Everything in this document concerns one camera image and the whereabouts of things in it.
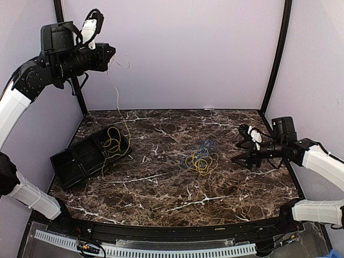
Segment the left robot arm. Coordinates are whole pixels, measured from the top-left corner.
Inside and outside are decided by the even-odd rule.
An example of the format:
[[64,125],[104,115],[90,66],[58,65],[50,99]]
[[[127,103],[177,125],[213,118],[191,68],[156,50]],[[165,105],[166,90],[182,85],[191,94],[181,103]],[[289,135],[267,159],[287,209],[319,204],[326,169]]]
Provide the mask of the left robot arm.
[[[39,54],[41,26],[22,23],[18,28],[1,29],[1,83]],[[2,151],[30,182],[47,191],[53,179],[49,157],[66,147],[81,116],[69,88],[48,86],[21,116]]]

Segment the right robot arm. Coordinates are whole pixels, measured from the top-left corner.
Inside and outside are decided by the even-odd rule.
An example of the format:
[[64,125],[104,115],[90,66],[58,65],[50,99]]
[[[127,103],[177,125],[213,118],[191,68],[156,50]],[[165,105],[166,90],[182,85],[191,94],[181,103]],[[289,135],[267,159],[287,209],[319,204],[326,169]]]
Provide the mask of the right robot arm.
[[[231,160],[248,170],[259,168],[263,160],[273,158],[288,161],[309,170],[326,182],[343,190],[343,160],[332,154],[318,141],[309,138],[298,139],[292,117],[279,117],[272,120],[272,134],[266,136],[258,128],[242,124],[239,133],[242,140],[236,144],[244,153]],[[314,222],[328,224],[343,229],[343,199],[309,200],[294,198],[279,209],[274,228],[286,233],[297,223]]]

